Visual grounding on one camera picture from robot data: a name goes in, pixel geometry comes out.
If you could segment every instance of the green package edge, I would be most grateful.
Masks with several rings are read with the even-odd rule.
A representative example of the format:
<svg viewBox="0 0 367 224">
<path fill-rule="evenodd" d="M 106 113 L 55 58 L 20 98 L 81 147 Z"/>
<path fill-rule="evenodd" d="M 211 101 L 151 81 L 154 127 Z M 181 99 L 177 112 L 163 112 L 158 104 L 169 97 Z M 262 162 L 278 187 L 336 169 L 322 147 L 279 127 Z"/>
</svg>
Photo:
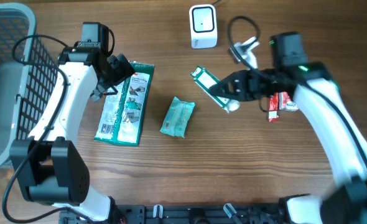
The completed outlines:
<svg viewBox="0 0 367 224">
<path fill-rule="evenodd" d="M 95 141 L 99 141 L 99 142 L 105 142 L 105 143 L 109 143 L 109 144 L 115 144 L 115 145 L 121 145 L 121 146 L 138 146 L 139 145 L 139 138 L 141 137 L 141 133 L 142 133 L 142 126 L 143 126 L 143 119 L 145 116 L 145 112 L 146 112 L 146 102 L 147 102 L 147 95 L 149 94 L 149 88 L 151 86 L 151 82 L 152 82 L 152 78 L 153 78 L 153 72 L 154 72 L 154 65 L 152 64 L 147 64 L 147 63 L 139 63 L 139 62 L 130 62 L 132 67 L 134 68 L 135 72 L 141 72 L 141 73 L 146 73 L 149 75 L 149 81 L 147 83 L 147 87 L 146 87 L 146 92 L 145 92 L 145 100 L 144 100 L 144 104 L 142 106 L 142 114 L 141 114 L 141 118 L 139 120 L 140 125 L 139 125 L 139 129 L 138 129 L 138 134 L 136 137 L 136 142 L 124 142 L 124 141 L 118 141 L 118 133 L 120 130 L 120 124 L 121 124 L 121 120 L 123 119 L 123 111 L 124 111 L 124 103 L 125 103 L 125 99 L 127 97 L 127 93 L 128 93 L 128 88 L 129 88 L 129 84 L 131 82 L 131 77 L 127 78 L 124 81 L 124 85 L 123 85 L 123 89 L 122 94 L 121 94 L 121 98 L 120 98 L 120 102 L 119 102 L 119 108 L 117 110 L 117 119 L 114 122 L 114 126 L 113 126 L 113 134 L 112 134 L 112 138 L 111 139 L 103 139 L 103 138 L 98 138 L 98 137 L 94 137 Z"/>
</svg>

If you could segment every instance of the white device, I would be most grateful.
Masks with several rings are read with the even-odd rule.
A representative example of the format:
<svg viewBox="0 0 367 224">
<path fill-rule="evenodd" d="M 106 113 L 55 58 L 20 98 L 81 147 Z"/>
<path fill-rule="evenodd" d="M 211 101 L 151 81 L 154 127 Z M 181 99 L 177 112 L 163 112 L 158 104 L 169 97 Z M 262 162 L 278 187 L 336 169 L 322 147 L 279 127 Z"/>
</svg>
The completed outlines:
<svg viewBox="0 0 367 224">
<path fill-rule="evenodd" d="M 218 39 L 216 11 L 211 4 L 192 6 L 189 9 L 190 37 L 194 49 L 215 47 Z"/>
</svg>

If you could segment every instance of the plastic bin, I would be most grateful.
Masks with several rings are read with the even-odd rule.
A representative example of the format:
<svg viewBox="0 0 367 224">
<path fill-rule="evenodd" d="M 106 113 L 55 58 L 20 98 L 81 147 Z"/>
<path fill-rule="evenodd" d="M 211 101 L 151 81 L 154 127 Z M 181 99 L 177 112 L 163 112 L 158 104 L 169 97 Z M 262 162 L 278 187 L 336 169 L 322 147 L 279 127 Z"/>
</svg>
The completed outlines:
<svg viewBox="0 0 367 224">
<path fill-rule="evenodd" d="M 9 148 L 26 139 L 41 118 L 57 79 L 48 67 L 23 66 L 13 61 L 17 40 L 35 34 L 34 13 L 23 4 L 0 4 L 0 166 L 10 164 Z M 28 39 L 17 48 L 18 58 L 55 65 L 40 39 Z"/>
</svg>

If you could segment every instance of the barcode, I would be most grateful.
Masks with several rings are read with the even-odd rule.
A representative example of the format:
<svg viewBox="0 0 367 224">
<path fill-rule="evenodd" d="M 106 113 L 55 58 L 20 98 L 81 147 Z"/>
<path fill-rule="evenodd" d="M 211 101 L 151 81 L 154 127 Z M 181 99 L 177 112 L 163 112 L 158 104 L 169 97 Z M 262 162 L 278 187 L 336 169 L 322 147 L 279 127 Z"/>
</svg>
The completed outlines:
<svg viewBox="0 0 367 224">
<path fill-rule="evenodd" d="M 101 129 L 102 134 L 111 134 L 112 132 L 113 132 L 113 125 L 102 124 L 102 129 Z"/>
</svg>

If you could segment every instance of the table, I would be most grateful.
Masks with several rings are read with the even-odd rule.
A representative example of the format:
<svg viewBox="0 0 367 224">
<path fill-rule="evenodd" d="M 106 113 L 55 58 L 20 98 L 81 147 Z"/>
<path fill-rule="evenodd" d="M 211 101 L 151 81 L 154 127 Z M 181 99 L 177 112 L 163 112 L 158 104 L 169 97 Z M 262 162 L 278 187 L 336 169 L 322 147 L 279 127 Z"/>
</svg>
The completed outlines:
<svg viewBox="0 0 367 224">
<path fill-rule="evenodd" d="M 237 15 L 253 18 L 261 28 L 261 45 L 254 50 L 260 68 L 272 66 L 271 35 L 299 31 L 309 59 L 323 61 L 331 71 L 367 139 L 367 1 L 222 0 L 216 6 L 218 44 L 205 50 L 190 46 L 188 10 L 206 1 L 23 2 L 35 12 L 40 34 L 73 45 L 80 40 L 83 21 L 98 21 L 115 33 L 115 54 L 156 65 L 139 147 L 93 140 L 104 100 L 88 101 L 81 122 L 77 148 L 91 184 L 118 204 L 275 202 L 333 188 L 326 155 L 300 111 L 281 113 L 280 121 L 268 123 L 258 102 L 247 102 L 227 114 L 189 77 L 196 65 L 220 79 L 244 69 L 226 53 L 226 26 Z M 254 35 L 244 22 L 233 32 L 237 41 Z M 44 42 L 53 55 L 62 49 Z M 174 96 L 196 103 L 185 139 L 159 131 Z M 11 170 L 0 170 L 0 223 L 7 223 L 1 199 L 11 175 Z M 50 209 L 23 201 L 15 184 L 9 197 L 13 216 L 29 218 Z M 53 215 L 40 223 L 56 220 Z"/>
</svg>

